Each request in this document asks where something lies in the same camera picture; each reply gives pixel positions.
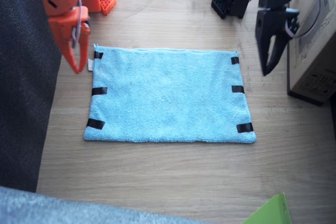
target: light blue towel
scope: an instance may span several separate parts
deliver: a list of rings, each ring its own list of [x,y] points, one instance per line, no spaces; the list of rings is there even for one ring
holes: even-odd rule
[[[253,143],[238,53],[95,46],[84,139]]]

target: table surface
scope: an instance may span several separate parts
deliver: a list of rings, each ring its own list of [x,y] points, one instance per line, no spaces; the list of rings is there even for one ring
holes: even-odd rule
[[[285,56],[262,76],[257,2],[242,20],[221,20],[211,0],[117,0],[90,15],[92,44],[238,50],[255,144],[86,142],[92,72],[62,59],[37,192],[214,223],[241,223],[284,192],[293,223],[335,223],[330,106],[287,96]]]

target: black tape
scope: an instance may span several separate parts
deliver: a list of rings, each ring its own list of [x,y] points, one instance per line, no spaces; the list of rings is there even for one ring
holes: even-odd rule
[[[107,87],[93,88],[92,95],[107,94]]]
[[[245,94],[243,86],[232,86],[232,92]]]
[[[232,65],[239,64],[239,58],[238,57],[232,57],[231,58],[231,63],[232,63]]]
[[[105,122],[103,122],[103,121],[99,121],[99,120],[96,120],[96,119],[89,118],[88,124],[86,125],[86,127],[91,127],[91,128],[101,130],[104,127],[104,124],[105,124]]]
[[[243,123],[237,125],[238,133],[251,132],[253,131],[252,123]]]
[[[101,59],[103,57],[103,53],[95,51],[94,56],[95,59]]]

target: green paper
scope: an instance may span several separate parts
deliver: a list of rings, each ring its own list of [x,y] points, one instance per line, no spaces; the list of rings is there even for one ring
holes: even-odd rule
[[[275,195],[243,224],[291,224],[285,194]]]

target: dark gray surface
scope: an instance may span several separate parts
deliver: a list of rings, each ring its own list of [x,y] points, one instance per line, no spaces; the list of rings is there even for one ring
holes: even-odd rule
[[[65,201],[0,187],[0,223],[202,224],[118,207]]]
[[[0,7],[0,185],[35,191],[61,53],[41,0]]]

